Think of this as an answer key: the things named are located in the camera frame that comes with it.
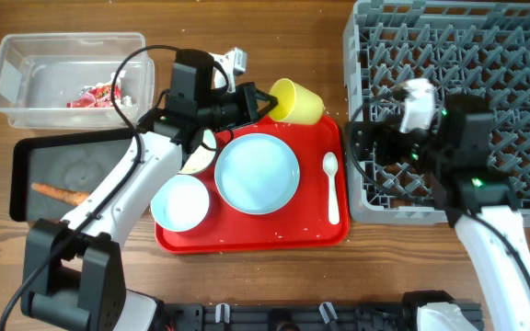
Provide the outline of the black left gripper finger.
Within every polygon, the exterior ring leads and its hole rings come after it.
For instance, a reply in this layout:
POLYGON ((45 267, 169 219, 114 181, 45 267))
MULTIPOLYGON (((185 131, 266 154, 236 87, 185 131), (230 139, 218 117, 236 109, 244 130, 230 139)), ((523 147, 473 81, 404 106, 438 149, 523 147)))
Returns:
POLYGON ((256 97, 258 100, 266 101, 266 102, 276 102, 277 97, 274 97, 264 91, 261 91, 259 89, 256 90, 256 97))
POLYGON ((257 123, 266 116, 269 115, 269 113, 275 108, 275 105, 273 103, 269 103, 268 105, 264 106, 263 108, 258 108, 254 111, 254 118, 251 120, 253 123, 257 123))

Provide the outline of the yellow plastic cup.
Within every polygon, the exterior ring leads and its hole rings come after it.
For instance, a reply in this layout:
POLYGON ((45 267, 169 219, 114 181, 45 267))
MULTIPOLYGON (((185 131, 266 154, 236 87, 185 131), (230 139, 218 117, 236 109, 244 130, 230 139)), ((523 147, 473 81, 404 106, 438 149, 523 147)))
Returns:
POLYGON ((270 94, 276 97, 278 102, 269 112, 269 116, 275 121, 314 125, 322 118, 325 110, 319 95, 288 78, 276 81, 270 89, 270 94))

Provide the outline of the white tissue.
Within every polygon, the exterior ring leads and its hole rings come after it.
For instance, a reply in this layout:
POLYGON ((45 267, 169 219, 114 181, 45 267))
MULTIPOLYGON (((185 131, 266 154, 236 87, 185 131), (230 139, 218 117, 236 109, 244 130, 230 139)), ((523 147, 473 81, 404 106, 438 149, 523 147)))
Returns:
POLYGON ((123 91, 123 86, 122 86, 122 80, 125 75, 126 75, 125 71, 120 71, 119 73, 114 72, 110 75, 109 83, 112 84, 112 82, 115 81, 114 95, 115 95, 117 104, 120 107, 131 108, 134 105, 133 98, 123 91))

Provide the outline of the red snack wrapper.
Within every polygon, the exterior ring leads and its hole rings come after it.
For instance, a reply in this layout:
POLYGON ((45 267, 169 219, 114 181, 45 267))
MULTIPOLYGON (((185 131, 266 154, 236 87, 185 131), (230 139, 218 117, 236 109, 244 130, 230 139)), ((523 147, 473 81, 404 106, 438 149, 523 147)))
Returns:
POLYGON ((78 100, 68 102, 68 108, 107 108, 112 107, 111 84, 87 87, 78 100))

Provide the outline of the orange carrot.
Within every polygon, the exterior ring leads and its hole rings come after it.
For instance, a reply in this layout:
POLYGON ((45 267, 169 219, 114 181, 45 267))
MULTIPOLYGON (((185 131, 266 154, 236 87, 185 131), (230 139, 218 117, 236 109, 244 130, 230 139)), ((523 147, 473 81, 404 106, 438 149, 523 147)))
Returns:
POLYGON ((65 188, 57 188, 41 183, 32 183, 31 189, 54 200, 61 201, 71 206, 78 206, 86 201, 89 194, 84 191, 74 191, 65 188))

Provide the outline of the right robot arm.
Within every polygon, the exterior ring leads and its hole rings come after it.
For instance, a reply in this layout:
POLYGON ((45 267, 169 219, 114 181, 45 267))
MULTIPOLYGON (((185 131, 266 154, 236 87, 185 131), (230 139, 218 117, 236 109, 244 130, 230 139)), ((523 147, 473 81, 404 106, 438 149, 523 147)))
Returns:
POLYGON ((449 95, 436 131, 399 130, 403 117, 346 124, 354 167, 374 154, 382 166, 403 158, 432 176, 435 208, 470 256, 492 323, 500 330, 530 330, 530 251, 510 179, 489 168, 494 119, 483 97, 449 95))

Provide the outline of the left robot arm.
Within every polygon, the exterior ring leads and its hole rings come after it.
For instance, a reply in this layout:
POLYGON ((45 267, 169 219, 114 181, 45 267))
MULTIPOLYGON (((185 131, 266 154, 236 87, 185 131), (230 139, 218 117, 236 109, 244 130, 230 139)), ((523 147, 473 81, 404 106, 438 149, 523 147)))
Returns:
POLYGON ((170 88, 137 124, 132 143, 99 186, 57 223, 29 229, 23 282, 0 318, 15 305, 25 316, 67 330, 168 330, 163 301, 129 291, 121 250, 154 195, 202 143, 206 130, 232 131, 261 120, 278 100, 231 79, 213 87, 223 65, 206 52, 176 49, 170 88))

